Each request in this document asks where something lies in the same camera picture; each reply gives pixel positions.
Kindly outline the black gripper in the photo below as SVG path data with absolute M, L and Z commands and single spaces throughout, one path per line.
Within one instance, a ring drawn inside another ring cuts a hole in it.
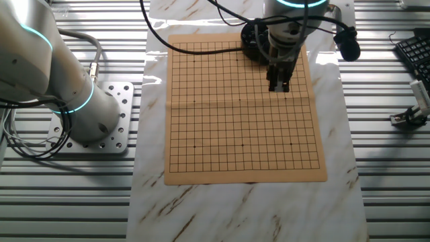
M 273 58 L 279 58 L 280 56 L 283 56 L 289 51 L 291 51 L 292 48 L 286 48 L 286 49 L 278 49 L 275 47 L 270 46 L 269 47 L 269 55 Z M 290 91 L 290 76 L 292 76 L 294 72 L 294 68 L 296 66 L 296 51 L 293 51 L 293 53 L 286 59 L 278 63 L 269 63 L 269 66 L 267 68 L 267 76 L 269 81 L 269 91 L 271 92 L 289 92 Z M 283 73 L 285 75 L 285 81 L 283 80 L 281 75 L 274 75 Z

